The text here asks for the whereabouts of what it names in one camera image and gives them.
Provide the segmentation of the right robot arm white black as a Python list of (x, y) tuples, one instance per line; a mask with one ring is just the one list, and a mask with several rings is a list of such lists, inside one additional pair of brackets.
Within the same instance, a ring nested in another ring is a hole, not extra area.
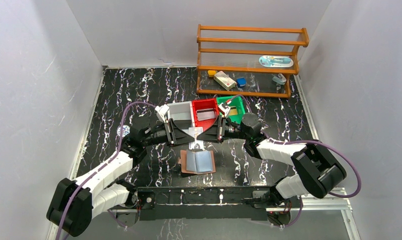
[(211, 143), (244, 140), (244, 149), (251, 157), (293, 166), (296, 174), (278, 180), (266, 194), (277, 207), (283, 207), (294, 196), (312, 194), (322, 199), (347, 176), (346, 170), (323, 143), (317, 140), (273, 141), (262, 132), (262, 124), (251, 112), (245, 113), (240, 123), (219, 115), (197, 139)]

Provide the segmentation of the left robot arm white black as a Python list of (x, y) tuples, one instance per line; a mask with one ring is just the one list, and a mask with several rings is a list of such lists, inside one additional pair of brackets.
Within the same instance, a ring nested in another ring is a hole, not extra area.
[(134, 103), (129, 104), (117, 130), (118, 145), (113, 154), (86, 174), (62, 179), (54, 191), (46, 218), (58, 226), (56, 239), (65, 231), (77, 237), (91, 221), (113, 207), (141, 208), (146, 202), (137, 188), (119, 180), (124, 173), (137, 167), (147, 155), (147, 147), (166, 144), (174, 147), (194, 141), (177, 121), (194, 124), (192, 104), (188, 101), (156, 106), (159, 123), (143, 128), (125, 128), (125, 118)]

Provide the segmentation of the silver credit card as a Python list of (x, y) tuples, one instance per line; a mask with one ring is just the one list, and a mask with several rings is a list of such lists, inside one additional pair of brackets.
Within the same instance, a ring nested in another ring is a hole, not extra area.
[(204, 150), (204, 142), (198, 140), (197, 137), (203, 132), (202, 127), (190, 127), (188, 129), (188, 134), (194, 138), (194, 141), (189, 143), (190, 150)]

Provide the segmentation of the brown leather card holder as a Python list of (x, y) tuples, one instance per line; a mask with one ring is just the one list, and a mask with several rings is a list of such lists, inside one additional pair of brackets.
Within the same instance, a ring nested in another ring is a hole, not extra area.
[(181, 150), (178, 163), (184, 174), (202, 175), (216, 172), (214, 154), (211, 150)]

